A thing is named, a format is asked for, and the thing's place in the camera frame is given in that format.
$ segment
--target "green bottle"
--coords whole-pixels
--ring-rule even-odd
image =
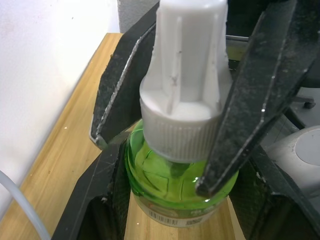
[[[167,226],[207,220],[238,176],[212,198],[196,195],[232,82],[227,9],[227,0],[160,0],[139,91],[142,120],[127,140],[125,164],[138,205]]]

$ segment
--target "wooden surface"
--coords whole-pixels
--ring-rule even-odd
[[[89,139],[89,128],[100,77],[120,37],[119,33],[104,37],[21,186],[51,235],[78,178],[100,153]],[[225,201],[220,210],[200,226],[172,228],[147,217],[132,197],[125,239],[242,240],[232,207],[230,214],[230,206]],[[38,239],[32,224],[13,201],[0,223],[0,240]]]

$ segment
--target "white nozzle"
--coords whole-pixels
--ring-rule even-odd
[[[205,160],[231,86],[227,0],[160,0],[152,58],[140,86],[143,134],[178,163]]]

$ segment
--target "barcode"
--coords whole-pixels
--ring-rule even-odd
[[[193,219],[193,220],[188,220],[186,221],[186,226],[190,226],[190,225],[193,225],[193,224],[198,224],[200,223],[202,220],[202,217],[201,218],[198,218],[198,219]]]
[[[165,223],[165,224],[169,224],[169,225],[177,225],[178,224],[178,220],[158,215],[153,211],[149,211],[149,215],[151,217],[153,217],[154,219],[156,219],[162,223]]]

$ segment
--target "green liquid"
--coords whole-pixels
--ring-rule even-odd
[[[144,139],[142,120],[127,140],[125,166],[138,204],[173,211],[177,218],[192,217],[190,212],[195,210],[201,214],[212,210],[233,188],[238,173],[214,197],[206,199],[196,195],[195,186],[205,165],[206,160],[175,163],[154,153]]]

